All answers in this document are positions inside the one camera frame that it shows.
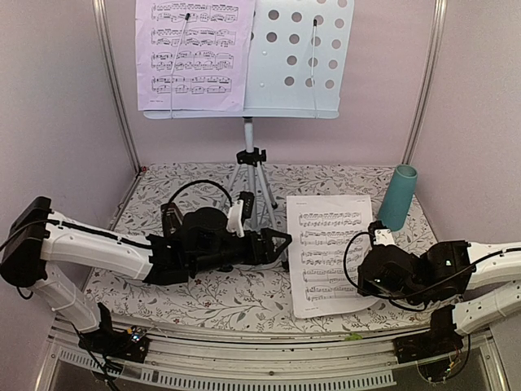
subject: floral pattern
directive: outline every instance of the floral pattern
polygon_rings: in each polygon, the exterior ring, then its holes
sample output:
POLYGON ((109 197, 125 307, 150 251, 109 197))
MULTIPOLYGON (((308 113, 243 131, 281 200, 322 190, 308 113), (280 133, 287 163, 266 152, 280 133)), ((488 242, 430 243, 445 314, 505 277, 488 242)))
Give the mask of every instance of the floral pattern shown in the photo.
MULTIPOLYGON (((269 183, 279 202, 275 210, 277 229, 286 229, 286 196, 370 195, 377 212, 392 168, 330 165, 266 165, 269 183)), ((228 164, 152 165, 134 192, 116 230, 125 234, 160 234, 160 205, 182 184, 201 178, 227 183, 234 166, 228 164)), ((234 186, 235 197, 247 188, 246 170, 241 169, 234 186)), ((184 191, 177 204, 184 212, 215 205, 221 193, 210 185, 184 191)), ((262 200, 257 197, 261 213, 262 200)), ((264 217, 262 225, 268 224, 264 217)), ((422 253, 434 242, 422 209, 414 199, 405 227, 395 233, 403 249, 422 253)), ((95 270, 86 293, 113 312, 150 319, 253 332, 362 332, 397 327, 423 326, 430 311, 411 313, 379 301, 354 314, 296 319, 292 313, 289 274, 280 266, 236 266, 230 273, 211 271, 189 283, 160 287, 148 285, 108 270, 95 270)))

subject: white music stand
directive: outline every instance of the white music stand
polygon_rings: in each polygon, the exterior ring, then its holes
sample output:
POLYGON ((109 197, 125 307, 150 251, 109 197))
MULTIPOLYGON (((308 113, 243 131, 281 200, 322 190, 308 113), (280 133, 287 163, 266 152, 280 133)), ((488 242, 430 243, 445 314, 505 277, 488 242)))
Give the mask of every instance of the white music stand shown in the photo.
MULTIPOLYGON (((253 117, 336 118, 353 12, 354 0, 257 0, 244 110, 178 110, 173 112, 173 117, 244 117, 246 150, 240 153, 247 154, 256 151, 253 117), (312 42, 314 20, 317 21, 317 39, 312 42), (313 44, 314 88, 310 78, 313 44)), ((149 119, 172 118, 169 110, 145 111, 144 115, 149 119)), ((249 191, 256 195, 257 176, 270 222, 276 227, 274 208, 277 204, 262 162, 243 164, 248 169, 249 191)), ((241 165, 238 161, 232 173, 228 184, 230 190, 241 165)), ((256 207, 251 224, 253 229, 257 228, 256 207)))

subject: teal cup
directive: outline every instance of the teal cup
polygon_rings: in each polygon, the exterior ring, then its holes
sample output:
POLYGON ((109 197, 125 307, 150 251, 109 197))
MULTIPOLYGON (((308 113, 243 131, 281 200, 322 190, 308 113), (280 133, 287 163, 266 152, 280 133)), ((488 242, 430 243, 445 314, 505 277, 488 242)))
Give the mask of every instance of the teal cup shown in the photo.
POLYGON ((414 167, 398 165, 395 168, 378 211, 378 219, 391 231, 398 231, 404 226, 417 180, 418 172, 414 167))

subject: paper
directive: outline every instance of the paper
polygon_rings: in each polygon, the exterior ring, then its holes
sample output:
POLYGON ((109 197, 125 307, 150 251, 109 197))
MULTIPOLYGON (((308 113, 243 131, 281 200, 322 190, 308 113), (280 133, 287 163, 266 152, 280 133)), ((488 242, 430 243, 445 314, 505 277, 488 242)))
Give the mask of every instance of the paper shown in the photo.
POLYGON ((137 0, 138 109, 243 110, 254 8, 255 0, 137 0))
MULTIPOLYGON (((373 220, 367 195, 303 195, 287 197, 287 232, 291 296, 297 318, 344 314, 370 307, 375 297, 362 297, 344 274, 349 240, 367 231, 373 220)), ((348 273, 357 281, 357 267, 369 250, 367 236, 352 244, 348 273)))

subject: music stand tripod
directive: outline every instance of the music stand tripod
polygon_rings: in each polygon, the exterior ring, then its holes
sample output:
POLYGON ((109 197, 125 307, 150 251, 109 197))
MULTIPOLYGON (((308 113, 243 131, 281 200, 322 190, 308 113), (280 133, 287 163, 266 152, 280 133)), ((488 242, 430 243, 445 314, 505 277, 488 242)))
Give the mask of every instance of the music stand tripod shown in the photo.
MULTIPOLYGON (((253 230, 256 230, 261 224, 261 220, 264 217, 265 208, 268 210, 269 220, 273 228, 277 227, 275 221, 274 210, 278 207, 277 201, 275 200, 274 194, 271 191, 268 183, 268 177, 264 170, 263 163, 266 162, 266 150, 259 151, 259 148, 254 146, 253 143, 253 118, 250 116, 244 117, 244 138, 246 141, 246 149, 240 151, 237 154, 237 165, 234 168, 234 172, 231 174, 230 180, 226 185, 226 190, 231 192, 234 187, 235 181, 239 175, 241 168, 246 165, 247 167, 247 182, 248 188, 255 197, 257 197, 256 191, 256 177, 259 179, 260 192, 263 195, 265 205, 260 214, 260 221, 257 219, 257 202, 253 204, 252 218, 250 219, 250 225, 253 230)), ((221 200, 220 208, 224 207, 225 198, 221 200)))

